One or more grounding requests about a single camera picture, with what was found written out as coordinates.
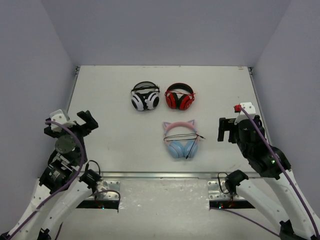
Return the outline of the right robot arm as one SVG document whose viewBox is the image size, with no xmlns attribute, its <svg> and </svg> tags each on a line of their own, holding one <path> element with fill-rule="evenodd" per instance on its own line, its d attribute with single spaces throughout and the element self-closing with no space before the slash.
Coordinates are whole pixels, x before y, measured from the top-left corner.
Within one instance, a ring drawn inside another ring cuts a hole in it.
<svg viewBox="0 0 320 240">
<path fill-rule="evenodd" d="M 291 165 L 283 152 L 268 144 L 265 129 L 258 115 L 236 122 L 234 118 L 220 118 L 217 140 L 237 144 L 249 165 L 270 186 L 278 202 L 258 188 L 241 170 L 225 178 L 231 195 L 245 198 L 274 227 L 282 240 L 318 240 L 320 219 L 303 197 L 294 179 Z"/>
</svg>

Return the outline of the pink blue cat-ear headphones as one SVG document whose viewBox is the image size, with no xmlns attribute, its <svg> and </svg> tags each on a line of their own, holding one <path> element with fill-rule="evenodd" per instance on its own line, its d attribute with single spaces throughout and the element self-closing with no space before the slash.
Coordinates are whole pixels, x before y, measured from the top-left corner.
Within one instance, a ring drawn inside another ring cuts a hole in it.
<svg viewBox="0 0 320 240">
<path fill-rule="evenodd" d="M 166 144 L 167 150 L 174 159 L 185 158 L 186 160 L 193 158 L 199 148 L 198 131 L 196 129 L 196 121 L 194 119 L 189 121 L 177 122 L 163 122 L 164 137 L 163 141 Z M 175 128 L 186 128 L 191 130 L 189 134 L 169 135 L 169 132 Z M 190 136 L 188 139 L 172 139 L 178 136 Z"/>
</svg>

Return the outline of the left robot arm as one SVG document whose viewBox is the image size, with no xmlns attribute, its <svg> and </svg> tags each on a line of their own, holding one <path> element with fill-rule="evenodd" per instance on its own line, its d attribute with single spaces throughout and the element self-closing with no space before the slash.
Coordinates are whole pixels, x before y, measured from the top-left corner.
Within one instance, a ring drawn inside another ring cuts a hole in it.
<svg viewBox="0 0 320 240">
<path fill-rule="evenodd" d="M 67 216 L 97 190 L 102 177 L 85 169 L 84 138 L 99 127 L 90 111 L 80 111 L 78 124 L 59 109 L 46 119 L 44 133 L 56 140 L 47 167 L 36 184 L 25 212 L 17 224 L 1 234 L 2 240 L 55 240 Z"/>
</svg>

